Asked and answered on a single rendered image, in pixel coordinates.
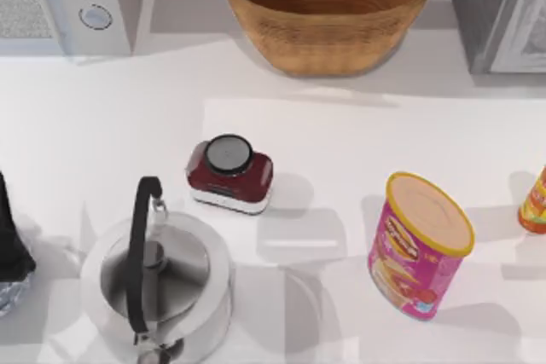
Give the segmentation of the pink can with yellow rim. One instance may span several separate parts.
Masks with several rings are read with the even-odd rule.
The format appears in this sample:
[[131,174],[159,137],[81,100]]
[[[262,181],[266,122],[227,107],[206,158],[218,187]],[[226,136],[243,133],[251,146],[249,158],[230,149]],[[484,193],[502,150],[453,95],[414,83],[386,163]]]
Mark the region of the pink can with yellow rim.
[[467,215],[445,191],[395,172],[368,255],[371,278],[396,309],[430,321],[474,240]]

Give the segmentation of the orange bottle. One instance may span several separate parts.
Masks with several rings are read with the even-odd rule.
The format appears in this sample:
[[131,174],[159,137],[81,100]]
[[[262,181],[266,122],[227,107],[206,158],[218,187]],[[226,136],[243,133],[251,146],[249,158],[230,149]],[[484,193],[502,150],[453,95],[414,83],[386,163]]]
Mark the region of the orange bottle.
[[546,234],[546,165],[518,210],[520,225],[534,234]]

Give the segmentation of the crumpled silver foil object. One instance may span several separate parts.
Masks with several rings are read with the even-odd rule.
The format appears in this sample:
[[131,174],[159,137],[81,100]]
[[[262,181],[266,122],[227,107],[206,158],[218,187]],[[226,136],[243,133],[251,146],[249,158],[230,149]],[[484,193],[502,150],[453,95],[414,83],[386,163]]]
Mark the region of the crumpled silver foil object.
[[0,318],[12,311],[30,287],[32,274],[22,281],[0,282]]

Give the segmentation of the brown woven basket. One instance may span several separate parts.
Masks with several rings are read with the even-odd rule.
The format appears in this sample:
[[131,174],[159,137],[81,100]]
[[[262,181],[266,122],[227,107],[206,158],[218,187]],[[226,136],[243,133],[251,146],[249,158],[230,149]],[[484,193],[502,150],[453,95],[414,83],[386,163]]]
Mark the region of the brown woven basket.
[[344,77],[383,62],[427,0],[228,0],[241,29],[277,70]]

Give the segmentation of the pale microwave oven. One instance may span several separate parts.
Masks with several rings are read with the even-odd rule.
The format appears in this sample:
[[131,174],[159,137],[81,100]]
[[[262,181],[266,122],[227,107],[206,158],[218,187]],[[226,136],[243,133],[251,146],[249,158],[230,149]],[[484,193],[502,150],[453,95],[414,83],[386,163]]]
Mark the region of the pale microwave oven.
[[[0,0],[0,56],[69,59],[131,55],[143,0]],[[87,28],[81,8],[98,4],[113,17],[106,30]]]

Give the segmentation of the round microwave knob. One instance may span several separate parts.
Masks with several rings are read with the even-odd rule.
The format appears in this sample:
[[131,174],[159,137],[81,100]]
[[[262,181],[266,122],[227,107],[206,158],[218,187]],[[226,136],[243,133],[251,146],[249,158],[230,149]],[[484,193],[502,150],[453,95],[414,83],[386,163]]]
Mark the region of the round microwave knob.
[[91,4],[81,8],[78,12],[80,21],[89,29],[103,31],[113,24],[113,17],[110,12],[98,4]]

